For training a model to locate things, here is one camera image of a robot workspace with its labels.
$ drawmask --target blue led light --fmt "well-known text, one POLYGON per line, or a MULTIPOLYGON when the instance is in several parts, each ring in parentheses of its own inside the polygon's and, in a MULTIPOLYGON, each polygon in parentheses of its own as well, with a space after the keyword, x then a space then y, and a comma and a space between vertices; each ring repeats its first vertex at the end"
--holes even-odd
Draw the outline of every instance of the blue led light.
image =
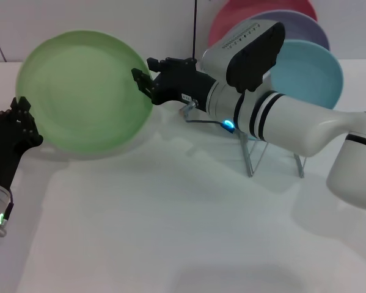
POLYGON ((229 128, 234 128, 234 124, 230 120, 225 120, 224 124, 229 128))

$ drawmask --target table surface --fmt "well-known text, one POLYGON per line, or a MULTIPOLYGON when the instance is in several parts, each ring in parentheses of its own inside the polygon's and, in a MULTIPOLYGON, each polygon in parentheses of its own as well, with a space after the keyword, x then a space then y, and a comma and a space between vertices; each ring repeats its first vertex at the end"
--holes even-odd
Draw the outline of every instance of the table surface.
MULTIPOLYGON (((341 61, 340 110, 366 110, 366 60, 341 61)), ((0 63, 0 110, 19 63, 0 63)), ((366 211, 325 180, 344 136, 308 160, 270 146, 252 179, 239 143, 155 107, 128 145, 23 157, 0 239, 0 293, 366 293, 366 211)), ((263 149, 252 153, 254 164, 263 149)))

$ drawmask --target black stripe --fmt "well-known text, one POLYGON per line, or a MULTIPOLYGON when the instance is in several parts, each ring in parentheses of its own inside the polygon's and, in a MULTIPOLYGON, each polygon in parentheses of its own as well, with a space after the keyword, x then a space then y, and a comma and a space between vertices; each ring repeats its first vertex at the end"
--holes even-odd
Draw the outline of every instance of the black stripe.
POLYGON ((240 98, 237 101, 236 108, 234 108, 233 123, 234 127, 236 127, 236 129, 238 130, 240 130, 238 127, 238 117, 240 116, 241 105, 243 104, 244 99, 245 99, 245 92, 243 92, 243 94, 240 96, 240 98))
POLYGON ((252 111, 251 120, 249 121, 249 132, 251 133, 252 136, 254 136, 256 138, 257 138, 257 136, 255 135, 255 122, 256 122, 257 114, 258 114, 258 112, 260 110, 260 107, 265 102, 265 100, 269 96, 271 96, 273 93, 276 93, 276 92, 274 90, 270 90, 265 95, 263 95, 261 98, 259 98, 256 101, 254 110, 252 111))
POLYGON ((366 138, 360 137, 360 136, 355 136, 354 134, 348 134, 346 137, 346 140, 351 140, 353 142, 359 142, 363 145, 366 145, 366 138))
POLYGON ((260 117, 260 122, 258 124, 258 138, 265 142, 263 137, 263 130, 264 130, 264 124, 266 123, 266 119, 268 116, 269 111, 271 110, 272 106, 275 104, 275 102, 281 97, 284 96, 283 93, 278 93, 274 98, 271 99, 270 102, 266 105, 266 107, 263 110, 262 116, 260 117))

